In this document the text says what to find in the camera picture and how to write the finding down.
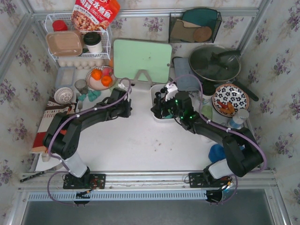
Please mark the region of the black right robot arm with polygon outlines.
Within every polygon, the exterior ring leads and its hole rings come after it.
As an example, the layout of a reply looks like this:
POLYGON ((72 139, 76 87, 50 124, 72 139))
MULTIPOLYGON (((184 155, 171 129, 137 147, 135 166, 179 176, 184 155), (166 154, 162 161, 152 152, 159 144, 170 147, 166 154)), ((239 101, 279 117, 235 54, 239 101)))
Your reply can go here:
POLYGON ((173 98, 167 99, 166 94, 158 91, 153 103, 151 111, 155 117, 161 119, 171 115, 179 119, 179 124, 186 131, 205 136, 223 146, 225 158, 203 170, 202 177, 206 185, 212 185, 216 180, 230 175, 243 177, 265 163, 265 156, 249 129, 230 129, 209 121, 194 110, 188 93, 180 91, 173 98))

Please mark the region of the white storage basket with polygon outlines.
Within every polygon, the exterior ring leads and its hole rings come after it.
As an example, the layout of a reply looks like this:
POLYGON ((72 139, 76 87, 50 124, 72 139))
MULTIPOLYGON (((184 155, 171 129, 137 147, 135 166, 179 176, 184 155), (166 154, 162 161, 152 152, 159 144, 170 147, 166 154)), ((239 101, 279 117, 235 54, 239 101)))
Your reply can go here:
MULTIPOLYGON (((177 90, 177 87, 175 84, 171 85, 171 94, 168 92, 168 88, 166 87, 165 84, 156 84, 156 85, 152 86, 150 89, 151 104, 152 104, 152 106, 154 105, 153 100, 155 98, 156 93, 163 94, 165 96, 165 100, 168 101, 168 100, 171 100, 172 98, 175 98, 175 95, 178 92, 179 91, 177 90)), ((153 115, 154 120, 158 123, 174 122, 174 119, 157 119, 157 118, 155 118, 153 113, 152 113, 152 115, 153 115)))

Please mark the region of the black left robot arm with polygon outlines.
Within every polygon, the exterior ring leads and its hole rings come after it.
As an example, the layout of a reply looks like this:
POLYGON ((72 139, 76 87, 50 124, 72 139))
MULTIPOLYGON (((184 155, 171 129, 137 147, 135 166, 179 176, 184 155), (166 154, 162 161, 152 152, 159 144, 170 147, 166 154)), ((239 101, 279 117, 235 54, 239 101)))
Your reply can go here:
POLYGON ((80 113, 57 113, 43 139, 43 145, 51 156, 58 157, 68 173, 65 175, 64 189, 103 189, 104 174, 92 174, 77 151, 83 130, 100 122, 117 117, 128 118, 131 114, 129 91, 114 88, 111 95, 93 108, 80 113))

